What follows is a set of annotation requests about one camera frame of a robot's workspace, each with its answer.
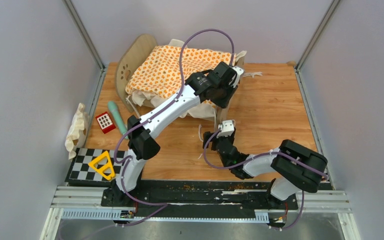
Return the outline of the white rope tie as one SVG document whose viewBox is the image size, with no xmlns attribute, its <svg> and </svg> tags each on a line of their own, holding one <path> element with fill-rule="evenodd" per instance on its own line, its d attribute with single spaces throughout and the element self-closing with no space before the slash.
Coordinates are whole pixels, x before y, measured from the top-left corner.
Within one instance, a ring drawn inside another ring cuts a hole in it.
<svg viewBox="0 0 384 240">
<path fill-rule="evenodd" d="M 209 137 L 208 137 L 209 132 L 201 133 L 201 129 L 202 129 L 202 125 L 200 124 L 198 127 L 198 133 L 199 133 L 199 139 L 203 143 L 203 153 L 200 155 L 199 159 L 203 157 L 203 159 L 208 163 L 209 161 L 207 158 L 207 148 L 209 147 L 209 144 L 210 144 Z"/>
</svg>

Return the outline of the yellow duck print blanket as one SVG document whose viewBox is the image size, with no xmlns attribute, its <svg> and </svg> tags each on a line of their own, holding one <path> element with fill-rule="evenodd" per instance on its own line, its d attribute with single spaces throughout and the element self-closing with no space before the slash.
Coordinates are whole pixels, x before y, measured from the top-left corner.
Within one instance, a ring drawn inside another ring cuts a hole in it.
<svg viewBox="0 0 384 240">
<path fill-rule="evenodd" d="M 247 51 L 236 54 L 212 49 L 182 49 L 175 45 L 157 45 L 143 63 L 133 72 L 125 92 L 127 104 L 133 108 L 144 106 L 156 108 L 181 88 L 182 77 L 214 69 L 220 62 L 234 64 Z"/>
</svg>

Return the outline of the wooden pet bed frame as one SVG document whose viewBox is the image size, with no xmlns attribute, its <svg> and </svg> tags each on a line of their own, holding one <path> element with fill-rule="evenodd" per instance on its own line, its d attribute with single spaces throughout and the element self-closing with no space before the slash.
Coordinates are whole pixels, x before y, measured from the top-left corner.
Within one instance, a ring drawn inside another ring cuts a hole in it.
<svg viewBox="0 0 384 240">
<path fill-rule="evenodd" d="M 184 45 L 184 42 L 178 39 L 171 39 L 170 42 L 166 45 L 173 45 L 181 47 Z M 164 46 L 157 44 L 156 39 L 150 34 L 142 34 L 140 35 L 134 43 L 130 46 L 127 52 L 120 59 L 116 75 L 115 75 L 115 83 L 116 83 L 116 91 L 118 96 L 122 99 L 123 104 L 127 107 L 130 112 L 136 112 L 136 106 L 131 107 L 128 105 L 126 97 L 127 93 L 125 92 L 125 87 L 127 86 L 128 81 L 130 80 L 133 72 L 142 64 L 148 55 L 151 53 L 154 47 L 156 46 Z M 244 57 L 241 57 L 238 63 L 234 64 L 234 66 L 243 67 Z M 145 107 L 150 107 L 148 103 L 143 105 Z"/>
</svg>

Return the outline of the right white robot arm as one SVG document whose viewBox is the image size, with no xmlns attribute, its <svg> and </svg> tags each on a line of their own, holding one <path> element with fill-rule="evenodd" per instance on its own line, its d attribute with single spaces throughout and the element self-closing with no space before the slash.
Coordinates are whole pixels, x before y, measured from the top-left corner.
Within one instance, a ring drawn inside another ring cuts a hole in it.
<svg viewBox="0 0 384 240">
<path fill-rule="evenodd" d="M 293 140 L 285 139 L 268 152 L 245 154 L 234 146 L 236 127 L 233 120 L 223 121 L 215 132 L 202 135 L 203 158 L 212 168 L 229 170 L 241 180 L 263 174 L 278 173 L 271 181 L 266 204 L 278 209 L 286 199 L 299 191 L 316 193 L 320 183 L 328 180 L 327 158 Z"/>
</svg>

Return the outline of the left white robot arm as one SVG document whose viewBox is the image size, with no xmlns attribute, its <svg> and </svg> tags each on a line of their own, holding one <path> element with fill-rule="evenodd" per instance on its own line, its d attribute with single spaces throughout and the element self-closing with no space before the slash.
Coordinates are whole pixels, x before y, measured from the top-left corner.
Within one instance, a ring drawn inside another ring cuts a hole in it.
<svg viewBox="0 0 384 240">
<path fill-rule="evenodd" d="M 216 106 L 225 109 L 238 88 L 244 70 L 239 66 L 219 63 L 213 70 L 192 73 L 174 95 L 154 108 L 151 112 L 128 120 L 128 150 L 125 160 L 120 161 L 122 170 L 116 178 L 118 189 L 114 200 L 120 206 L 129 206 L 133 201 L 133 193 L 138 178 L 147 162 L 155 157 L 161 147 L 156 138 L 174 120 L 193 107 L 209 100 Z"/>
</svg>

